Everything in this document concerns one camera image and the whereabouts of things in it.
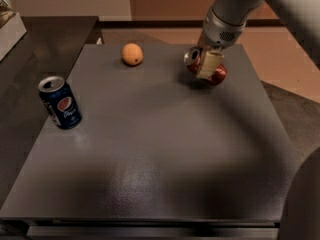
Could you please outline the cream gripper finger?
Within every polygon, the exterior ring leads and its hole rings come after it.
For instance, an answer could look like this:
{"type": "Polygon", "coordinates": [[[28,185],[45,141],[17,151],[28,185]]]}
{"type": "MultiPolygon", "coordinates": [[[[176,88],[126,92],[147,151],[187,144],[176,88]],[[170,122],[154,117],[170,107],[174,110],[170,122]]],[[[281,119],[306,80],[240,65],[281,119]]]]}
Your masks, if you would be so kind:
{"type": "Polygon", "coordinates": [[[204,49],[200,55],[200,65],[196,76],[200,79],[209,79],[216,72],[224,58],[223,53],[217,49],[204,49]]]}

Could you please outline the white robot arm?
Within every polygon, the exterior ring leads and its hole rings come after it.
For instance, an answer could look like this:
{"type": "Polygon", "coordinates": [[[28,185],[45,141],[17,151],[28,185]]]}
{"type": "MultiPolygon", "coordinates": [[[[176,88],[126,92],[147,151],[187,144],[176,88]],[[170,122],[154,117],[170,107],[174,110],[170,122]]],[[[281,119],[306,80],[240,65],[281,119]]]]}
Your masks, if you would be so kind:
{"type": "MultiPolygon", "coordinates": [[[[320,66],[320,0],[215,0],[199,37],[199,78],[209,78],[234,45],[224,32],[240,36],[249,14],[267,3],[316,66],[320,66]]],[[[320,240],[320,149],[302,163],[287,194],[277,240],[320,240]]]]}

